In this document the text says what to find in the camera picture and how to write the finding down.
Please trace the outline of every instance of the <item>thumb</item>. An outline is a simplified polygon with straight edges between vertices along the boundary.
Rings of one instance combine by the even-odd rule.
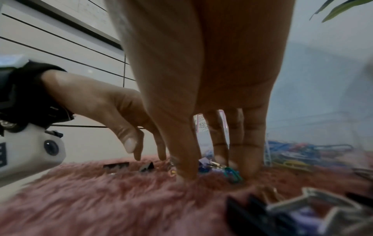
[[[114,132],[126,152],[133,153],[139,143],[136,128],[126,121],[115,107],[102,111],[101,117],[100,122]]]

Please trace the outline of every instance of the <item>pink fluffy rug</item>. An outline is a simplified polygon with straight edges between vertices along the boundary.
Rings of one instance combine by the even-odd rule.
[[[0,206],[0,235],[233,235],[225,222],[225,200],[244,203],[256,184],[274,186],[285,197],[303,186],[343,194],[366,194],[369,183],[351,174],[326,171],[310,174],[264,169],[245,186],[231,185],[223,175],[201,175],[188,185],[175,183],[168,161],[154,161],[151,173],[137,170],[149,159],[131,162],[110,175],[96,161],[63,164],[31,183]]]

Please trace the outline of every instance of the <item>green leaf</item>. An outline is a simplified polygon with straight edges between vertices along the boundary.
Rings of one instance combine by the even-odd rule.
[[[341,5],[336,6],[333,10],[331,10],[329,15],[327,15],[325,17],[325,19],[322,20],[322,22],[331,20],[334,17],[336,17],[337,15],[341,14],[342,12],[347,11],[348,9],[350,9],[352,7],[363,5],[363,4],[366,4],[366,3],[371,2],[371,1],[373,1],[373,0],[348,0],[347,2],[344,2]]]
[[[330,3],[332,3],[334,0],[327,0],[312,16],[316,15],[320,11],[324,10],[327,6],[329,6]]]

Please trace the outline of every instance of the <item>camera lens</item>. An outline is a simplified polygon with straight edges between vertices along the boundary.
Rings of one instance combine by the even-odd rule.
[[[45,140],[44,141],[44,149],[51,156],[56,156],[59,153],[58,145],[53,140]]]

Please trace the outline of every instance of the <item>hand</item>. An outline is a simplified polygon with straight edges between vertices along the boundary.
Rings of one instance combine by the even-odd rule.
[[[164,141],[146,114],[138,91],[57,70],[44,72],[42,81],[59,104],[112,130],[136,160],[141,159],[144,139],[138,126],[153,134],[159,159],[166,159]]]
[[[262,166],[268,102],[294,1],[106,0],[179,179],[198,172],[191,127],[197,113],[207,120],[219,162],[246,179]],[[227,117],[229,150],[218,109]]]

